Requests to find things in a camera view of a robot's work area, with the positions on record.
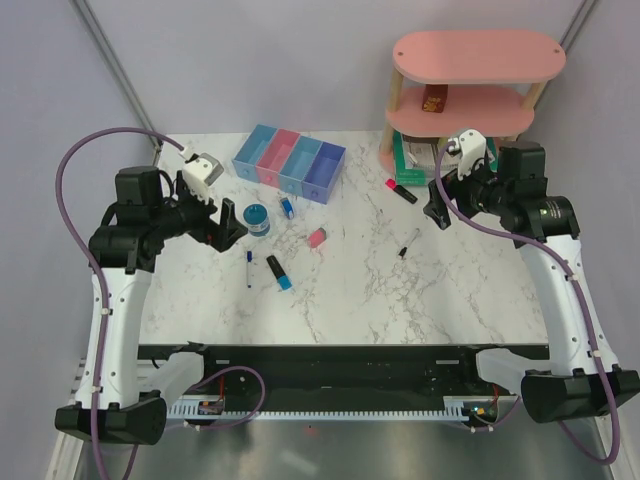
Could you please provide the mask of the pink eraser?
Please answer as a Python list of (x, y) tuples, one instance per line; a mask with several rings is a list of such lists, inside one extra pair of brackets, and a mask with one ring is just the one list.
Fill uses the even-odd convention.
[(315, 230), (308, 238), (309, 246), (314, 249), (324, 243), (327, 239), (327, 232), (324, 228), (320, 227)]

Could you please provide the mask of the blue white eraser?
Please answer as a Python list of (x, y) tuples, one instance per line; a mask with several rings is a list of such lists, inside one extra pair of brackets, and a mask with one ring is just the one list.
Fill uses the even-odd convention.
[(279, 202), (285, 217), (289, 220), (293, 220), (295, 218), (295, 212), (290, 200), (288, 198), (281, 198)]

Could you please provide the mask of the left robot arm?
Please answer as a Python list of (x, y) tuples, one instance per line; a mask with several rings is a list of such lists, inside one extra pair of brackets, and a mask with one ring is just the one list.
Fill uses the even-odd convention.
[(180, 347), (148, 377), (138, 373), (141, 318), (167, 240), (188, 235), (225, 252), (246, 235), (235, 205), (216, 206), (210, 186), (223, 167), (197, 159), (176, 173), (170, 193), (168, 175), (157, 167), (130, 167), (115, 177), (116, 200), (89, 240), (94, 307), (85, 372), (71, 405), (55, 415), (57, 430), (82, 440), (154, 445), (161, 438), (169, 408), (192, 387), (208, 393), (219, 369), (200, 348)]

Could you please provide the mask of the pink drawer bin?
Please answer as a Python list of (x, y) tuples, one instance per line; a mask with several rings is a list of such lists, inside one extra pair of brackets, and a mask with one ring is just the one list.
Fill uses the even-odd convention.
[(256, 165), (262, 184), (278, 188), (279, 174), (287, 162), (291, 151), (299, 140), (300, 134), (294, 131), (278, 129)]

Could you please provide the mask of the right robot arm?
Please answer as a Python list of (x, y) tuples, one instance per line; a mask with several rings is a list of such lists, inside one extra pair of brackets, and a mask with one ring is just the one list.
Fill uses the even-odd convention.
[(567, 198), (547, 193), (544, 148), (509, 142), (499, 150), (496, 171), (484, 145), (441, 152), (455, 152), (467, 170), (436, 173), (425, 215), (442, 230), (452, 215), (466, 224), (478, 213), (499, 218), (496, 236), (513, 242), (533, 280), (549, 349), (546, 361), (506, 348), (482, 350), (458, 368), (460, 386), (473, 394), (502, 386), (521, 397), (537, 423), (612, 414), (638, 395), (639, 374), (620, 366), (591, 310), (577, 218)]

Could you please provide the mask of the purple drawer bin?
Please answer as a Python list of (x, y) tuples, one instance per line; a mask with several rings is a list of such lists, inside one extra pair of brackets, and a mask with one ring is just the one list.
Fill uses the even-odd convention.
[(346, 154), (346, 148), (323, 142), (302, 181), (303, 197), (321, 204), (327, 204), (339, 177)]

